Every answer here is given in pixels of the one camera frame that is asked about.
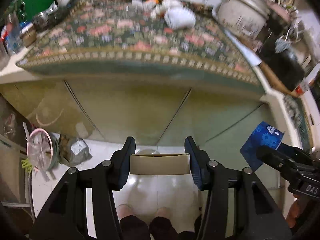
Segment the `bare foot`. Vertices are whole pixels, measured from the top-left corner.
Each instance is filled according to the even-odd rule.
[[[134,216],[131,207],[126,204],[122,204],[117,207],[117,214],[118,214],[119,220],[128,216]]]
[[[170,219],[171,217],[170,209],[166,207],[159,208],[157,210],[155,217],[164,217],[164,218]]]

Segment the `tile floor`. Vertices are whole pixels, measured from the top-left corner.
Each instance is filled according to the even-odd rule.
[[[110,159],[112,154],[123,147],[93,140],[85,140],[90,148],[92,159],[81,163],[77,168],[91,169],[103,160]],[[183,153],[183,147],[137,146],[136,152],[142,149],[154,149],[160,153]],[[36,216],[48,196],[57,185],[68,167],[62,164],[52,171],[54,179],[46,182],[41,174],[32,173],[32,196]],[[89,235],[95,237],[92,191],[87,189],[87,220]],[[114,192],[116,206],[127,203],[133,207],[135,214],[145,221],[151,222],[156,210],[160,207],[171,209],[171,222],[178,232],[194,231],[194,221],[199,215],[198,189],[194,185],[191,174],[175,176],[129,175],[127,184],[119,192]]]

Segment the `floral tablecloth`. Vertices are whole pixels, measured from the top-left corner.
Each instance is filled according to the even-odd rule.
[[[263,93],[251,66],[194,3],[196,26],[172,30],[130,0],[81,0],[17,65],[34,73],[134,72],[176,75]]]

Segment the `screw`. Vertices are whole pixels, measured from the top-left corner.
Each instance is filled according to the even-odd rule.
[[[102,162],[102,165],[105,166],[105,167],[108,167],[111,165],[111,160],[105,160]]]
[[[75,167],[71,167],[68,169],[69,174],[74,174],[76,171],[77,171],[77,169]]]
[[[249,168],[249,167],[244,168],[243,171],[244,171],[246,174],[252,174],[252,170],[251,170],[251,168]]]
[[[208,164],[209,164],[211,167],[216,167],[216,166],[218,166],[218,162],[217,162],[217,161],[214,161],[214,160],[209,161]]]

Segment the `beige box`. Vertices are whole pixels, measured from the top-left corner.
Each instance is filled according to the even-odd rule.
[[[183,175],[189,173],[189,154],[139,154],[130,156],[130,174]]]

